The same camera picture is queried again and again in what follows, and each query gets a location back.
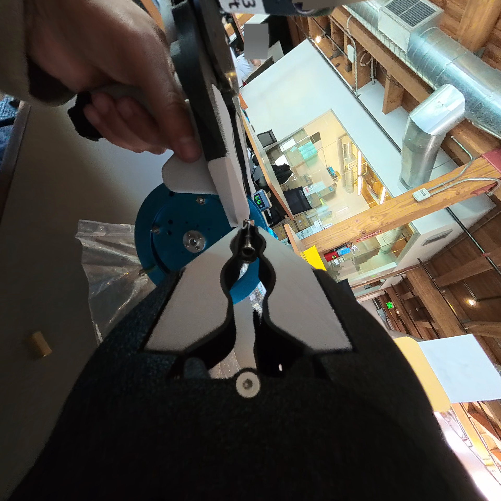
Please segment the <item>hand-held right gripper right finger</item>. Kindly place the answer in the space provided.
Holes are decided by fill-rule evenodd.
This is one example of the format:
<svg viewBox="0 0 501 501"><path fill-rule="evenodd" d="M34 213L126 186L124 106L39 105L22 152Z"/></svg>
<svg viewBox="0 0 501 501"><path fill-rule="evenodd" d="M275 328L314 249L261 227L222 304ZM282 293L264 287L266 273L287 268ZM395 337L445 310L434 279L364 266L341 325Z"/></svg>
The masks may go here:
<svg viewBox="0 0 501 501"><path fill-rule="evenodd" d="M253 244L266 289L254 342L258 373L327 378L322 359L353 349L323 284L330 277L260 228Z"/></svg>

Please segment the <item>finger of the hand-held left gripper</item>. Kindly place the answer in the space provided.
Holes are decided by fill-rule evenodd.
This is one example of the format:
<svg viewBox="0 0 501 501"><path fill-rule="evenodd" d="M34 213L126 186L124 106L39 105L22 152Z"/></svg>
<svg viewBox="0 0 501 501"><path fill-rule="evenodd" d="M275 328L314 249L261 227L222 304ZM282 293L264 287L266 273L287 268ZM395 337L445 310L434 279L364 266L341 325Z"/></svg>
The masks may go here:
<svg viewBox="0 0 501 501"><path fill-rule="evenodd" d="M243 184L240 161L237 156L235 132L230 112L221 92L212 84L215 99L215 115L222 135L224 152L216 159L208 160L208 170L220 198L229 225L241 227L249 217L249 205Z"/></svg>

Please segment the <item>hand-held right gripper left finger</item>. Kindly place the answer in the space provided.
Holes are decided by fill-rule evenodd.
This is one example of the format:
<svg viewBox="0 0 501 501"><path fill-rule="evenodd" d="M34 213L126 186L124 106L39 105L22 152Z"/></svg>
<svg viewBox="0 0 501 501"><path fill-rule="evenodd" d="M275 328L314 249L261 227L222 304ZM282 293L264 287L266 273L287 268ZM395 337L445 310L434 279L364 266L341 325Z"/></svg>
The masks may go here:
<svg viewBox="0 0 501 501"><path fill-rule="evenodd" d="M233 304L229 293L223 291L221 276L233 255L230 244L238 231L230 231L184 268L145 344L145 351L197 357L212 369L233 350L234 334L211 354L208 344L224 331L228 307Z"/></svg>

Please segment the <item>metal cross socket wrench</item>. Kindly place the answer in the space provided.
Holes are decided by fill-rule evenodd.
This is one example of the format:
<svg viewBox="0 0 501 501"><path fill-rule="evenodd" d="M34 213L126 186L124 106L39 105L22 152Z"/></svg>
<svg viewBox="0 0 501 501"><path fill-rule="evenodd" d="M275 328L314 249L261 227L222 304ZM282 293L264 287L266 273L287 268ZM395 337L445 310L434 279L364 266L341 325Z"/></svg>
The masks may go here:
<svg viewBox="0 0 501 501"><path fill-rule="evenodd" d="M254 233L254 220L245 219L240 231L237 253L242 262L246 264L254 262L257 258L257 251L253 244Z"/></svg>

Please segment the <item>teal round turntable base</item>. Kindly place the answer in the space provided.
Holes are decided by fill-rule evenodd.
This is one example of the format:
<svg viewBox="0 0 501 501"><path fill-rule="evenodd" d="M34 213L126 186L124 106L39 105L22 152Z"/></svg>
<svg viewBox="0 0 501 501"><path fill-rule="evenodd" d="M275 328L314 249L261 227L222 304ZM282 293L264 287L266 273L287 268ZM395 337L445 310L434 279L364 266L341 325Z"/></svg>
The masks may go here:
<svg viewBox="0 0 501 501"><path fill-rule="evenodd" d="M237 232L217 195L177 193L161 184L141 205L135 247L142 268L158 286L194 260L223 266Z"/></svg>

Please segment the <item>person's left hand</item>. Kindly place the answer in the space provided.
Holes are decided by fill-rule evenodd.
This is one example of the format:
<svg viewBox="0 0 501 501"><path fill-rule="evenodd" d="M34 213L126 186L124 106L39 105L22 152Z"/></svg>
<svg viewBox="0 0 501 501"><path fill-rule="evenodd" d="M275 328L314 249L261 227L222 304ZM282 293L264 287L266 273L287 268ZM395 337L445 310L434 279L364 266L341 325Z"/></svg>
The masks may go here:
<svg viewBox="0 0 501 501"><path fill-rule="evenodd" d="M191 126L164 32L132 1L25 1L27 53L74 93L87 120L135 153L170 149L193 162Z"/></svg>

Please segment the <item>yellow board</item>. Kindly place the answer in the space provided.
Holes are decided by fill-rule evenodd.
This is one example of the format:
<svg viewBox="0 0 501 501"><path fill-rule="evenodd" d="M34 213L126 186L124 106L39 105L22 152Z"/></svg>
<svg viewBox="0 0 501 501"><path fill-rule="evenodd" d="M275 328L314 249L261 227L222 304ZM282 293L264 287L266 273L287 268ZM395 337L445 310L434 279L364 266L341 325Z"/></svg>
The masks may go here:
<svg viewBox="0 0 501 501"><path fill-rule="evenodd" d="M316 246L311 246L302 251L303 259L317 270L326 271L326 266Z"/></svg>

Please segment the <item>large clear plastic bag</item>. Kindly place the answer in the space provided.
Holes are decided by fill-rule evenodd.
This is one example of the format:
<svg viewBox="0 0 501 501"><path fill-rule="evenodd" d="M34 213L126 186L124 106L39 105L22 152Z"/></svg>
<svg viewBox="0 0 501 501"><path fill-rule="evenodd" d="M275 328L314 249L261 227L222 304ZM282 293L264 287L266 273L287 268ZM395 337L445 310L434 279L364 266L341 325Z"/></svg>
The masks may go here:
<svg viewBox="0 0 501 501"><path fill-rule="evenodd" d="M76 239L98 344L156 287L140 263L134 237L131 224L78 221Z"/></svg>

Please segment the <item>short loose brass standoff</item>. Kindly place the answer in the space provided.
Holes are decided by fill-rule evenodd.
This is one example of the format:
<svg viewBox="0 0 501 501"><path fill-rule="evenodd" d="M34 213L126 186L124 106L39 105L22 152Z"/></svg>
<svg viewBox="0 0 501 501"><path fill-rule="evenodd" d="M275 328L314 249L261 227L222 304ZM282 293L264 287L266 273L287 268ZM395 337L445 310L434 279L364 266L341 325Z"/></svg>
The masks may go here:
<svg viewBox="0 0 501 501"><path fill-rule="evenodd" d="M37 359L45 358L52 354L52 348L41 331L30 334L27 338L27 343L31 353Z"/></svg>

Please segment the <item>orange cardboard box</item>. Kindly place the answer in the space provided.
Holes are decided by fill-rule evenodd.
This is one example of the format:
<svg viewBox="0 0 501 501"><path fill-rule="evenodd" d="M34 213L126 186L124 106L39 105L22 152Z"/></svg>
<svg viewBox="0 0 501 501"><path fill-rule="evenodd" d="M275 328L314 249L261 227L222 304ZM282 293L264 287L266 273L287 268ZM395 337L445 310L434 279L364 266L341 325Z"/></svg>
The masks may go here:
<svg viewBox="0 0 501 501"><path fill-rule="evenodd" d="M500 374L471 334L429 341L390 332L434 412L452 404L500 399Z"/></svg>

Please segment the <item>metal air duct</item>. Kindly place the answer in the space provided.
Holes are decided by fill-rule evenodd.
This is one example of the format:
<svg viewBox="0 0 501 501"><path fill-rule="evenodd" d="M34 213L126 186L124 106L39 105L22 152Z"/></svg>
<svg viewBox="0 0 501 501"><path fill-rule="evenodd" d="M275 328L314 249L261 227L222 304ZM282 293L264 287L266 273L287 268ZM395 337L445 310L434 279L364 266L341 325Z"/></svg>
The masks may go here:
<svg viewBox="0 0 501 501"><path fill-rule="evenodd" d="M429 182L442 142L465 116L465 97L451 84L442 85L409 114L400 172L407 189Z"/></svg>

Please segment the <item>ribbed silver duct pipe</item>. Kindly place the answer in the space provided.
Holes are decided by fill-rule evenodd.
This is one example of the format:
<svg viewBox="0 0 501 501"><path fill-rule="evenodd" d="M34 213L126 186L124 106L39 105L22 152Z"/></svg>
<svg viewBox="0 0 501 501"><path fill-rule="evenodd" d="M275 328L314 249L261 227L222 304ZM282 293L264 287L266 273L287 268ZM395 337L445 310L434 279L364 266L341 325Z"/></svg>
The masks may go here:
<svg viewBox="0 0 501 501"><path fill-rule="evenodd" d="M500 70L448 36L429 1L364 1L344 8L434 90L454 86L465 118L500 139Z"/></svg>

